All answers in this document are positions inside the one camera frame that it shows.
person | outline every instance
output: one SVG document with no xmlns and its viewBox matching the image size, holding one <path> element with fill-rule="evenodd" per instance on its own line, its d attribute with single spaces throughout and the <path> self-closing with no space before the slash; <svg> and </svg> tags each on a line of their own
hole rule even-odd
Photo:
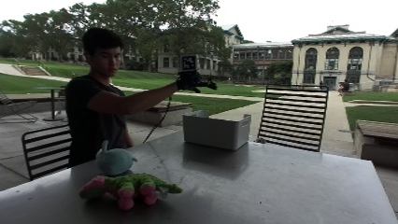
<svg viewBox="0 0 398 224">
<path fill-rule="evenodd" d="M 351 83 L 349 81 L 345 79 L 345 82 L 341 82 L 339 84 L 339 95 L 344 96 L 345 91 L 348 91 L 351 89 Z"/>
<path fill-rule="evenodd" d="M 67 84 L 67 119 L 72 137 L 70 167 L 96 159 L 104 140 L 108 148 L 134 147 L 124 115 L 150 109 L 176 91 L 192 90 L 199 85 L 180 78 L 155 90 L 126 96 L 111 83 L 122 65 L 122 37 L 104 28 L 91 28 L 83 44 L 90 72 Z"/>
</svg>

stuffed toy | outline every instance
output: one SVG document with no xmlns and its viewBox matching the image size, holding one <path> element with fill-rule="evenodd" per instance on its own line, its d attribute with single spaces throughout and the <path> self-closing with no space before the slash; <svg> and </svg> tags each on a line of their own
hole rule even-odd
<svg viewBox="0 0 398 224">
<path fill-rule="evenodd" d="M 123 210 L 130 210 L 135 206 L 135 198 L 143 197 L 144 203 L 152 205 L 159 199 L 159 193 L 166 197 L 167 193 L 183 193 L 183 189 L 148 174 L 118 177 L 98 175 L 82 188 L 80 197 L 95 199 L 103 197 L 106 193 L 119 199 L 119 206 Z"/>
<path fill-rule="evenodd" d="M 138 159 L 128 150 L 123 148 L 108 150 L 108 141 L 104 140 L 103 148 L 98 153 L 98 166 L 104 175 L 123 174 L 131 169 L 135 161 Z"/>
</svg>

blue plush toy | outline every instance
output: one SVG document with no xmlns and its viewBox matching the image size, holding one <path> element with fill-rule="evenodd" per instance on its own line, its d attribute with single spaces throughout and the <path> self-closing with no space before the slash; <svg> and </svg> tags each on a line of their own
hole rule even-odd
<svg viewBox="0 0 398 224">
<path fill-rule="evenodd" d="M 98 166 L 104 175 L 120 175 L 130 170 L 138 159 L 123 148 L 108 150 L 108 141 L 104 140 L 103 148 L 98 153 Z"/>
</svg>

pink plush toy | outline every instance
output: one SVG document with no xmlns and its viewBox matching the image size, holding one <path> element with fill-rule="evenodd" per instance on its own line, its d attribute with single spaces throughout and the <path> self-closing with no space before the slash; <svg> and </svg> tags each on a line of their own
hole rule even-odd
<svg viewBox="0 0 398 224">
<path fill-rule="evenodd" d="M 118 177 L 98 175 L 82 188 L 80 197 L 84 199 L 100 198 L 106 193 L 119 198 L 119 205 L 123 210 L 135 206 L 135 198 L 142 196 L 146 204 L 155 204 L 160 193 L 183 193 L 183 189 L 168 184 L 148 174 L 134 174 Z"/>
</svg>

sky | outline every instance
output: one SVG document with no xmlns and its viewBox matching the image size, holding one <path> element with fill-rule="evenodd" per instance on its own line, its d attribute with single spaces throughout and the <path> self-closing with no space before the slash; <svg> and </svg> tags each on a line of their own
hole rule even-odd
<svg viewBox="0 0 398 224">
<path fill-rule="evenodd" d="M 31 13 L 50 12 L 75 3 L 106 0 L 11 0 L 0 7 L 0 21 L 24 19 Z M 329 25 L 351 26 L 355 32 L 390 35 L 398 29 L 397 0 L 219 0 L 219 25 L 237 24 L 244 38 L 257 43 L 291 42 L 321 34 Z"/>
</svg>

